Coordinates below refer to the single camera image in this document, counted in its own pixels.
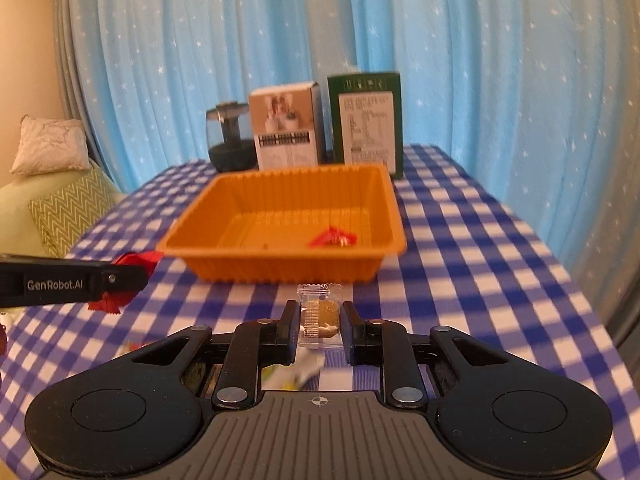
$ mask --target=white and brown box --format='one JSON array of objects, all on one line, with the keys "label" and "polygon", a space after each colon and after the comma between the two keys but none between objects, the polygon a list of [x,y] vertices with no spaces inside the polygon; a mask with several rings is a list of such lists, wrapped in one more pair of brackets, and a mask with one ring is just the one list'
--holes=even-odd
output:
[{"label": "white and brown box", "polygon": [[324,163],[326,146],[318,83],[255,89],[249,94],[249,114],[261,170]]}]

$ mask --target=triangular cutout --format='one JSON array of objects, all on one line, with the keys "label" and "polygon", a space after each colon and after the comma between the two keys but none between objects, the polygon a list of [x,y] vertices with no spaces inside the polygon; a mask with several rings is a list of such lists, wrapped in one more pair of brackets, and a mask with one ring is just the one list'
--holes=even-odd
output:
[{"label": "triangular cutout", "polygon": [[480,348],[461,337],[454,338],[453,344],[466,359],[466,362],[472,366],[503,365],[507,362],[504,357]]},{"label": "triangular cutout", "polygon": [[162,345],[160,348],[156,348],[155,350],[147,352],[140,357],[136,357],[132,361],[145,365],[168,366],[174,362],[174,359],[178,357],[178,354],[182,351],[188,341],[188,337],[174,339],[173,341]]}]

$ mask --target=white pillow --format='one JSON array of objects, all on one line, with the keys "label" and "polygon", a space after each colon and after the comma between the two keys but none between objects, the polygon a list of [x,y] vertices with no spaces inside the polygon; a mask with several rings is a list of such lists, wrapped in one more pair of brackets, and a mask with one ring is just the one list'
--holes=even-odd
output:
[{"label": "white pillow", "polygon": [[81,121],[22,118],[20,144],[11,173],[35,175],[90,169]]}]

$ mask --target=silver screw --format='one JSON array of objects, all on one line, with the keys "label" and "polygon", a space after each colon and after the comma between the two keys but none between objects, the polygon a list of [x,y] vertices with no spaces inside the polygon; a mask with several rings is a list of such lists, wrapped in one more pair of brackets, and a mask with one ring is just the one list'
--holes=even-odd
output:
[{"label": "silver screw", "polygon": [[237,386],[228,386],[227,388],[222,388],[218,392],[218,398],[222,402],[241,402],[247,398],[247,392],[243,388],[238,388]]},{"label": "silver screw", "polygon": [[391,396],[398,402],[418,402],[423,395],[418,388],[404,386],[402,388],[396,388]]}]

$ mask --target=green box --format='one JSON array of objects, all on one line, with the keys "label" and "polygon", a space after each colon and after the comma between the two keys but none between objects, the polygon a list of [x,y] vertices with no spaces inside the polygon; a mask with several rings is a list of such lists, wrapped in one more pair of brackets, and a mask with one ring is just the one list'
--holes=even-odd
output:
[{"label": "green box", "polygon": [[393,178],[402,178],[400,74],[351,73],[327,81],[335,162],[382,162]]}]

